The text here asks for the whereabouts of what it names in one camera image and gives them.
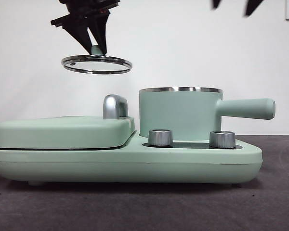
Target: lid handle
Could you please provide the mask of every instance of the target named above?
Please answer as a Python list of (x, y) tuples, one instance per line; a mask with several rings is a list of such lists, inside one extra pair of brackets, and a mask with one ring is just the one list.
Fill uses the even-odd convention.
[(127, 100), (119, 95), (107, 95), (104, 98), (103, 119), (128, 117)]

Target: mint green pot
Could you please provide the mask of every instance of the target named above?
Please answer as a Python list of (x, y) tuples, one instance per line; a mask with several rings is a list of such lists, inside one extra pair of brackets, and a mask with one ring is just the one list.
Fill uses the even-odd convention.
[(139, 93), (140, 135), (151, 129), (170, 129), (175, 140), (208, 140), (221, 130), (222, 116), (272, 119), (272, 99), (223, 101), (214, 88), (168, 87), (142, 89)]

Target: appliance base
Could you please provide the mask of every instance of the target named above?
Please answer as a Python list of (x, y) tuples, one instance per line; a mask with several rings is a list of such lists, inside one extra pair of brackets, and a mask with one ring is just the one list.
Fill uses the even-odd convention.
[(146, 142), (135, 132), (116, 149), (0, 149), (0, 175), (30, 185), (50, 181), (243, 183), (255, 178), (262, 165), (261, 149), (239, 140), (236, 144), (242, 148), (231, 150), (154, 148), (143, 146)]

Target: white wall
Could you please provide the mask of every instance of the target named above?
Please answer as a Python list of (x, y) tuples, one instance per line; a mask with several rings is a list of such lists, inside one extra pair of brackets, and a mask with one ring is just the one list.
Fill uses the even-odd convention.
[(60, 60), (84, 49), (50, 21), (67, 13), (58, 0), (0, 0), (0, 122), (101, 115), (107, 94), (127, 98), (138, 121), (138, 91), (161, 86), (216, 87), (224, 99), (273, 98), (270, 121), (224, 118), (237, 134), (289, 134), (289, 22), (284, 0), (265, 0), (250, 18), (244, 0), (122, 0), (107, 24), (108, 55), (131, 72), (93, 76)]

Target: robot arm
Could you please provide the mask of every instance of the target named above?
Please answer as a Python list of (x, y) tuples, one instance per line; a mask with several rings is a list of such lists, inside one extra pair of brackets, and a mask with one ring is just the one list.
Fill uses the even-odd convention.
[(106, 54), (105, 32), (110, 15), (109, 9), (118, 6), (120, 0), (60, 0), (60, 2), (66, 5), (69, 14), (52, 20), (51, 24), (56, 27), (62, 26), (89, 54), (92, 54), (89, 28), (102, 54)]

